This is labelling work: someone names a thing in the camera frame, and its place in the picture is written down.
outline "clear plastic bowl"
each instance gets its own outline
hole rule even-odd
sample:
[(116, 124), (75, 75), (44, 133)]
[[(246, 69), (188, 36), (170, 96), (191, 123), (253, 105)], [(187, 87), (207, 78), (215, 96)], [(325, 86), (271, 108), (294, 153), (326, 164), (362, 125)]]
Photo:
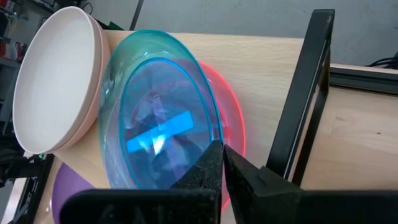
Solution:
[(223, 140), (208, 80), (165, 32), (140, 30), (113, 52), (101, 83), (101, 152), (111, 188), (168, 189)]

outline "purple plate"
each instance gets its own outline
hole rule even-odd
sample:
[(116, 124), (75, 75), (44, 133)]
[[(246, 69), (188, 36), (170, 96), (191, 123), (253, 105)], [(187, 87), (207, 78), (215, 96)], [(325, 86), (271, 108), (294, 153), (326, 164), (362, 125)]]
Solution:
[(62, 205), (70, 196), (83, 190), (93, 188), (94, 187), (90, 183), (63, 163), (58, 170), (52, 190), (51, 207), (54, 222), (56, 224), (60, 223)]

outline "wooden surface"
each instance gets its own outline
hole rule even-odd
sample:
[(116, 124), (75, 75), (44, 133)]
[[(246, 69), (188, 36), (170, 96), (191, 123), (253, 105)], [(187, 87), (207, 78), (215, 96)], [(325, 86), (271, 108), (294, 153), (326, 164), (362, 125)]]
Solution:
[(304, 189), (398, 190), (398, 98), (331, 88)]
[[(107, 32), (111, 49), (128, 33)], [(173, 35), (197, 59), (214, 67), (229, 82), (243, 109), (248, 137), (247, 158), (258, 167), (265, 165), (302, 40), (208, 34)], [(333, 66), (398, 73), (378, 68)], [(396, 97), (331, 88), (302, 187), (398, 189), (396, 111)], [(76, 145), (55, 155), (95, 187), (107, 188), (109, 184), (97, 135), (96, 125), (93, 125)], [(52, 189), (51, 181), (46, 186), (46, 195), (50, 195), (52, 190), (49, 189)], [(51, 223), (52, 219), (48, 218), (49, 214), (45, 211), (49, 204), (46, 195), (39, 214), (47, 214), (44, 223)], [(223, 223), (234, 222), (230, 205), (221, 219)]]

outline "black metal frame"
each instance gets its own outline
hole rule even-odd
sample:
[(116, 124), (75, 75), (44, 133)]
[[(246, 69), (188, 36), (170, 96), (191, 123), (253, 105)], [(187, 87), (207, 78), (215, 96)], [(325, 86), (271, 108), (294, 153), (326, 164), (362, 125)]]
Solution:
[(398, 95), (398, 74), (331, 68), (330, 85), (375, 93)]
[[(333, 15), (334, 11), (324, 10), (314, 11), (311, 17), (266, 165), (285, 179), (294, 172), (292, 183), (298, 186), (307, 166), (329, 86), (398, 96), (398, 74), (330, 67)], [(316, 83), (319, 83), (320, 91), (313, 99), (315, 106), (309, 114), (309, 101), (315, 93)], [(304, 130), (307, 119), (308, 128)], [(292, 170), (301, 137), (304, 137), (303, 144), (297, 165)]]
[[(329, 87), (330, 41), (335, 11), (315, 10), (311, 16), (292, 84), (280, 117), (267, 168), (288, 179), (304, 134), (293, 182), (300, 185), (322, 116)], [(318, 95), (313, 99), (319, 87)], [(310, 112), (310, 104), (315, 106)], [(310, 119), (308, 129), (305, 121)]]
[(33, 223), (39, 208), (44, 188), (49, 177), (53, 154), (47, 154), (37, 167), (38, 175), (26, 179), (24, 189), (18, 201), (18, 206), (11, 223)]

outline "blue bowl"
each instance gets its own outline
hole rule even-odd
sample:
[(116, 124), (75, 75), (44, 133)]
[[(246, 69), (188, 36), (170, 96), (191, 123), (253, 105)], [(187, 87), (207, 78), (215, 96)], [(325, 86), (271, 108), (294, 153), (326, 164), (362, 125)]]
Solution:
[(205, 74), (165, 32), (140, 30), (123, 40), (101, 87), (98, 126), (112, 188), (168, 189), (222, 140)]

